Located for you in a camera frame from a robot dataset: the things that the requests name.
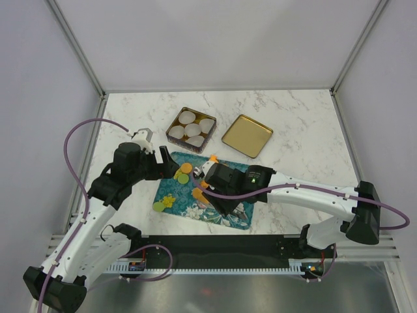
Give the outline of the gold tin lid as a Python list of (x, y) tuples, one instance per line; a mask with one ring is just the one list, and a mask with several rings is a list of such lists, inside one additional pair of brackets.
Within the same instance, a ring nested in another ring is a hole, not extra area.
[(274, 131), (266, 125), (240, 114), (222, 136), (222, 142), (250, 158), (256, 158)]

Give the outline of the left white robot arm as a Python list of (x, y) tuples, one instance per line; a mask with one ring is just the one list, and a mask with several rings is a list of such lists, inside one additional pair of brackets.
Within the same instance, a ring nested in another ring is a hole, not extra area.
[(89, 286), (111, 263), (121, 256), (136, 257), (141, 253), (141, 231), (122, 223), (88, 260), (85, 258), (97, 235), (131, 195), (135, 184), (175, 175), (179, 165), (166, 146), (159, 150), (162, 162), (157, 162), (151, 144), (145, 140), (121, 143), (113, 161), (84, 193), (85, 208), (55, 251), (40, 267), (27, 268), (23, 281), (38, 301), (39, 311), (48, 306), (58, 312), (76, 312)]

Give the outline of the orange dotted cookie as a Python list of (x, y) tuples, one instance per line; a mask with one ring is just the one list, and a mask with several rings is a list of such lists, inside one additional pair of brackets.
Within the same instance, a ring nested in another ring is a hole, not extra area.
[(190, 163), (186, 162), (180, 166), (180, 170), (182, 173), (189, 174), (192, 172), (193, 166)]

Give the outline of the orange round cookie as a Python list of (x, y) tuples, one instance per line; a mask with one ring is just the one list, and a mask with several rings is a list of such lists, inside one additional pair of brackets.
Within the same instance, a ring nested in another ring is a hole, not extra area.
[(192, 190), (192, 196), (199, 201), (201, 201), (204, 198), (203, 191), (199, 188), (194, 188)]

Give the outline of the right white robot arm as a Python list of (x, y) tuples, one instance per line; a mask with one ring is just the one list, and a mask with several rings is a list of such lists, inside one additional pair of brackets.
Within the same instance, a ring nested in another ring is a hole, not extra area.
[(223, 216), (246, 203), (286, 203), (330, 215), (302, 228), (298, 249), (313, 257), (329, 245), (346, 239), (363, 245), (379, 243), (381, 207), (372, 183), (334, 186), (296, 179), (272, 168), (251, 165), (245, 171), (208, 161), (201, 167), (206, 199)]

